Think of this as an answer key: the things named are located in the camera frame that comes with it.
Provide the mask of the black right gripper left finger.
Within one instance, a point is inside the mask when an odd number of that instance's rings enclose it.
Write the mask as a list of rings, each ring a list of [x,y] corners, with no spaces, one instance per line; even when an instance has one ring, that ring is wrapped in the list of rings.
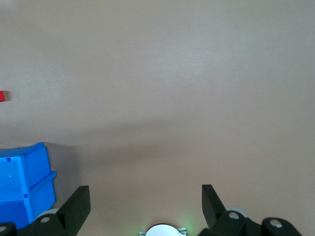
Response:
[[[17,231],[18,236],[76,236],[91,211],[89,187],[79,186],[56,213],[45,214]]]

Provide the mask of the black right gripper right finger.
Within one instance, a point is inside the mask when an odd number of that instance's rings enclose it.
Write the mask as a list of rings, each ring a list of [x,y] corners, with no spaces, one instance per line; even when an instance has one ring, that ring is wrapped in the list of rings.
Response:
[[[202,185],[202,212],[207,223],[199,236],[260,236],[261,225],[236,210],[227,210],[211,184]]]

